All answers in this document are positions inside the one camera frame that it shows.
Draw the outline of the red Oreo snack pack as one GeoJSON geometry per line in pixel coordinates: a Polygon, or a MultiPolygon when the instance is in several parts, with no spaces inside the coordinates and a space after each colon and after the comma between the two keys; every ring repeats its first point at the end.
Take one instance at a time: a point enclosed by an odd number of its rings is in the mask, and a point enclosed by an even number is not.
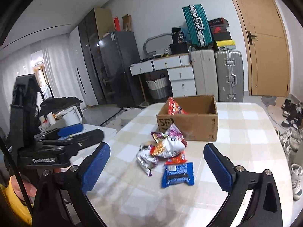
{"type": "Polygon", "coordinates": [[[186,163],[187,160],[185,159],[185,151],[182,151],[180,154],[168,158],[167,161],[165,162],[165,165],[177,165],[177,164],[182,164],[186,163]]]}

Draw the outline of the blue Oreo snack pack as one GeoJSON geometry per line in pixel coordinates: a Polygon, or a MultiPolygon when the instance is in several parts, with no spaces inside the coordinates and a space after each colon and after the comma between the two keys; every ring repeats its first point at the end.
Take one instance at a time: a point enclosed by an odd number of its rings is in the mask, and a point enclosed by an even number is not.
{"type": "Polygon", "coordinates": [[[161,187],[165,189],[181,183],[185,183],[188,186],[195,184],[194,164],[189,162],[178,165],[165,165],[161,187]]]}

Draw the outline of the silver cracker snack pack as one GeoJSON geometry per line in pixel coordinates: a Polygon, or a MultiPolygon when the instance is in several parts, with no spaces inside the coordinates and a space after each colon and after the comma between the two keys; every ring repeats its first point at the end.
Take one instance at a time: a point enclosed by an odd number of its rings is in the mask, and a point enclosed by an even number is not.
{"type": "Polygon", "coordinates": [[[154,148],[152,144],[141,145],[139,152],[136,155],[137,162],[140,168],[147,174],[148,177],[152,176],[152,169],[158,165],[159,159],[157,156],[151,154],[154,148]]]}

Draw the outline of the purple snack bag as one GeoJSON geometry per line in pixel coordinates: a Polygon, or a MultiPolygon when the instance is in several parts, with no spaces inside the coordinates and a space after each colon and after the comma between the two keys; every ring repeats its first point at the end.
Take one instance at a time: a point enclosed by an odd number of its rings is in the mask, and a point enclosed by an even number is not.
{"type": "Polygon", "coordinates": [[[160,142],[165,140],[166,138],[176,138],[177,140],[181,141],[185,147],[187,146],[187,142],[185,141],[182,133],[176,127],[175,124],[171,124],[170,127],[164,132],[151,132],[152,138],[155,142],[160,142]]]}

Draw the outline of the white red noodle snack bag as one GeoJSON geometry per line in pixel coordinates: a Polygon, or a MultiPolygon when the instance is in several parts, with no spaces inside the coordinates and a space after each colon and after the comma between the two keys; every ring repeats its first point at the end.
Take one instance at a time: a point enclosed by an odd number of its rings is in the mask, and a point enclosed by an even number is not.
{"type": "Polygon", "coordinates": [[[185,148],[186,145],[181,140],[167,137],[157,142],[156,145],[152,147],[150,154],[162,158],[171,158],[180,154],[185,148]]]}

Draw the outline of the white electric kettle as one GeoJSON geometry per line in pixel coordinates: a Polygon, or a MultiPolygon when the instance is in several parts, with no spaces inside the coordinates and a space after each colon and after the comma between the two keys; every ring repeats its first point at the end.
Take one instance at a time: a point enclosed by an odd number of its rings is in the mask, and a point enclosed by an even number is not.
{"type": "Polygon", "coordinates": [[[66,126],[82,123],[82,116],[76,106],[72,106],[62,112],[62,119],[66,126]]]}

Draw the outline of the black clothing pile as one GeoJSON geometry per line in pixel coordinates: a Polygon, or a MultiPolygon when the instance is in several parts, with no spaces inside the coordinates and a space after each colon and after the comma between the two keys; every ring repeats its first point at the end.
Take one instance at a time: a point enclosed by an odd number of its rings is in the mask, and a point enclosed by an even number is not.
{"type": "Polygon", "coordinates": [[[56,114],[72,106],[79,106],[83,101],[76,97],[49,97],[40,104],[40,116],[50,112],[56,114]]]}

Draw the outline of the yellow sleeve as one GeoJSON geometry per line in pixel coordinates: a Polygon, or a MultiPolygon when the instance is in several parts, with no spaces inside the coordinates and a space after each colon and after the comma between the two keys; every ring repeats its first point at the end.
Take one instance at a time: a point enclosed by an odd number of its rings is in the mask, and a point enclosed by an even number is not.
{"type": "Polygon", "coordinates": [[[8,213],[11,213],[11,216],[20,221],[21,224],[32,226],[32,216],[28,207],[15,194],[11,179],[9,179],[7,187],[1,184],[1,203],[8,207],[8,213]]]}

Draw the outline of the SF cardboard box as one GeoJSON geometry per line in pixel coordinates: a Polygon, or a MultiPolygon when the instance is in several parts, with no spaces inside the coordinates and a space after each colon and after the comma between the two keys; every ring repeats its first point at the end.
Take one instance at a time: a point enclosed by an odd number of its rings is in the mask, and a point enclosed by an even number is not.
{"type": "Polygon", "coordinates": [[[157,114],[160,132],[165,132],[171,124],[180,130],[185,140],[214,142],[218,134],[218,112],[212,95],[176,97],[176,103],[184,114],[169,115],[169,101],[157,114]]]}

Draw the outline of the shoes on floor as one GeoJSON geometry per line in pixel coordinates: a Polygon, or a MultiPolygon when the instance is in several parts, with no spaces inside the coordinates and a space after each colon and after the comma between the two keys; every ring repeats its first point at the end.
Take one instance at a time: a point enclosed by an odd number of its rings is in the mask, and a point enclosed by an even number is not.
{"type": "Polygon", "coordinates": [[[295,201],[302,197],[302,160],[299,160],[299,150],[302,149],[302,102],[293,103],[286,98],[281,105],[285,120],[281,126],[284,133],[276,131],[286,156],[295,201]]]}

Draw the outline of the dark grey refrigerator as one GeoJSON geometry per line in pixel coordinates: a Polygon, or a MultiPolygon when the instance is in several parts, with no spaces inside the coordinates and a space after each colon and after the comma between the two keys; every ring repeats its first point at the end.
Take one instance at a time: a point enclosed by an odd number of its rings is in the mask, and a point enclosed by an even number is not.
{"type": "Polygon", "coordinates": [[[144,101],[138,77],[132,76],[130,66],[141,61],[136,38],[131,31],[113,31],[99,41],[106,75],[103,84],[107,97],[118,107],[136,107],[144,101]]]}

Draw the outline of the red snack bag in box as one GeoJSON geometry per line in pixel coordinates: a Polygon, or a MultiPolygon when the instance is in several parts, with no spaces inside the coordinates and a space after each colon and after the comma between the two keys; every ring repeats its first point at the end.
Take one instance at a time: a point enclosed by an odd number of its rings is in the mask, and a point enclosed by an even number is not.
{"type": "Polygon", "coordinates": [[[169,97],[168,99],[168,109],[167,109],[168,115],[177,115],[177,114],[189,114],[188,112],[185,112],[180,105],[174,100],[173,97],[169,97]]]}

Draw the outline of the woven laundry basket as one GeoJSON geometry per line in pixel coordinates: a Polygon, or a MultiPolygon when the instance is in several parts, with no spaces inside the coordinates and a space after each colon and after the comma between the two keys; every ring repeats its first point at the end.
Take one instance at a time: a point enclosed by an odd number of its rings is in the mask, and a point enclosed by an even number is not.
{"type": "Polygon", "coordinates": [[[154,100],[160,100],[169,96],[169,80],[161,73],[159,79],[150,79],[146,81],[149,93],[154,100]]]}

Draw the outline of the dark glass cabinet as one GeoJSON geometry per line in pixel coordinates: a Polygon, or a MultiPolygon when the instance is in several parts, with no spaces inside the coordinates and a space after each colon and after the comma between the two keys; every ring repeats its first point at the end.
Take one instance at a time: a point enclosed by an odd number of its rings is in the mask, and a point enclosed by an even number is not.
{"type": "Polygon", "coordinates": [[[114,30],[110,9],[94,7],[78,24],[81,49],[93,92],[99,105],[113,104],[99,41],[114,30]]]}

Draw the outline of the silver suitcase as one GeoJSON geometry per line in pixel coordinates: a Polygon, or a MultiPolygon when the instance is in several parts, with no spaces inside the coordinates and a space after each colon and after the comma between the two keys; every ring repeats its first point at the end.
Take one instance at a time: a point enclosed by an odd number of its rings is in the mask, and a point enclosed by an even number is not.
{"type": "Polygon", "coordinates": [[[215,52],[218,97],[221,102],[243,102],[242,54],[237,50],[215,52]]]}

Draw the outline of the white drawer desk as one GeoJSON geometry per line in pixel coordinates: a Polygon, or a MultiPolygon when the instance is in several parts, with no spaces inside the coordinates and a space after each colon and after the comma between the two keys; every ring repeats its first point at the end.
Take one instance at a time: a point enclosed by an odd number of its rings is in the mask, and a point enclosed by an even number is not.
{"type": "Polygon", "coordinates": [[[190,56],[187,53],[164,58],[149,59],[145,62],[132,64],[131,75],[138,76],[144,100],[148,103],[164,102],[168,97],[195,96],[196,86],[190,56]],[[149,93],[146,81],[159,79],[163,73],[169,80],[169,96],[154,100],[149,93]]]}

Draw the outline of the beige suitcase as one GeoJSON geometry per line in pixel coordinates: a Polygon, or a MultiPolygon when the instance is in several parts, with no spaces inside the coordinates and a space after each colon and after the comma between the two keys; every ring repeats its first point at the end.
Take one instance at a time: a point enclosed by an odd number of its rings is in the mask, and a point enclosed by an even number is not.
{"type": "Polygon", "coordinates": [[[215,53],[211,49],[190,53],[197,95],[213,95],[218,98],[218,80],[215,53]]]}

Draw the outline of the oval mirror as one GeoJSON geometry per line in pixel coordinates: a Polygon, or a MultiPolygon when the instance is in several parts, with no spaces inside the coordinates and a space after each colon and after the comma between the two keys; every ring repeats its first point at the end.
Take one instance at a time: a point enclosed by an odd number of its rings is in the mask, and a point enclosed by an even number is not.
{"type": "Polygon", "coordinates": [[[169,53],[170,44],[173,43],[171,33],[163,33],[148,38],[143,44],[143,52],[146,56],[152,57],[154,54],[169,53]]]}

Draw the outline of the black bag on desk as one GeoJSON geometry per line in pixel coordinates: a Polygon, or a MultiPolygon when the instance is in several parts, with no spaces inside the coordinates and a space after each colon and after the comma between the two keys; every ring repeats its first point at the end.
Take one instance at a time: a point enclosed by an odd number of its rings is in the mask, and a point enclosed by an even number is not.
{"type": "Polygon", "coordinates": [[[185,35],[181,28],[172,27],[171,30],[172,41],[169,45],[172,55],[188,53],[185,35]]]}

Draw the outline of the stack of shoe boxes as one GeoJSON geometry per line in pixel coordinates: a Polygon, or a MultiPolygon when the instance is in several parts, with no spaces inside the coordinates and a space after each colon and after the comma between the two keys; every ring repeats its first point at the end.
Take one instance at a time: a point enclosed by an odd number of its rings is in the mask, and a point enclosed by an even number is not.
{"type": "Polygon", "coordinates": [[[225,18],[212,19],[208,24],[217,51],[236,49],[236,43],[228,31],[229,22],[225,18]]]}

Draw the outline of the teal suitcase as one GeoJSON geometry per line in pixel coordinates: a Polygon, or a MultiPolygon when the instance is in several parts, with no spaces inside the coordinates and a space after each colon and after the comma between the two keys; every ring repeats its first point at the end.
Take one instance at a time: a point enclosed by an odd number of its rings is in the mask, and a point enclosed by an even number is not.
{"type": "Polygon", "coordinates": [[[193,45],[210,48],[213,46],[211,30],[201,4],[182,8],[193,45]]]}

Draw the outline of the wooden door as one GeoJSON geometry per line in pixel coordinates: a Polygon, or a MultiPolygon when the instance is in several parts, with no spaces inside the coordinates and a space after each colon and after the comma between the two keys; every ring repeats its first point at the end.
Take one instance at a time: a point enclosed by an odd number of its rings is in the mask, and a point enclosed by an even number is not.
{"type": "Polygon", "coordinates": [[[283,21],[274,0],[233,0],[248,57],[252,95],[286,97],[290,56],[283,21]]]}

